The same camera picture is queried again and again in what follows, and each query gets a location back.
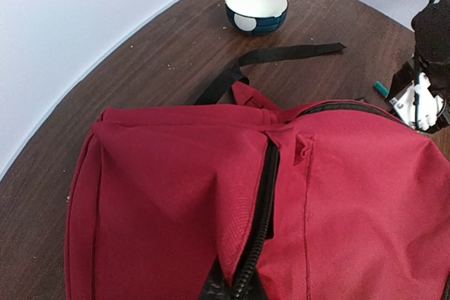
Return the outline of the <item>red backpack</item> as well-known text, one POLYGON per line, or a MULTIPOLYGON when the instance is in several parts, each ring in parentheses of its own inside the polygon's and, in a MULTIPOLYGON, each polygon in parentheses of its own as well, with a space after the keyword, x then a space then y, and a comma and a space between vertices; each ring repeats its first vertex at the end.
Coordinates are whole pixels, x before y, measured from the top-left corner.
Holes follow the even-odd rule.
POLYGON ((68 299, 448 299, 449 161, 380 108, 282 110, 240 66, 194 105, 105 110, 70 189, 68 299))

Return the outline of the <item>white teal marker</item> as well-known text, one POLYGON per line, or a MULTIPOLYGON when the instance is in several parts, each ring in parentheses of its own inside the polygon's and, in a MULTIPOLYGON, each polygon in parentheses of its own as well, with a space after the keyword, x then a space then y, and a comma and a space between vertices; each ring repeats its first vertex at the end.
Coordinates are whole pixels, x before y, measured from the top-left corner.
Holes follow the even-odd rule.
POLYGON ((382 96, 383 98, 388 97, 389 90, 379 81, 374 83, 373 88, 382 96))

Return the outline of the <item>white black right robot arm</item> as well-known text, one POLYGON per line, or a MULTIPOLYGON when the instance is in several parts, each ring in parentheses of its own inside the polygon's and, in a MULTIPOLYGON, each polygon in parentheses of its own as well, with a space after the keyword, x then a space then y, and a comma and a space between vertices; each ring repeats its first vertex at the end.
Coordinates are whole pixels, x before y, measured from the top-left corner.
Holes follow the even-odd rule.
POLYGON ((435 81, 449 81, 449 0, 429 0, 411 21, 414 65, 435 81))

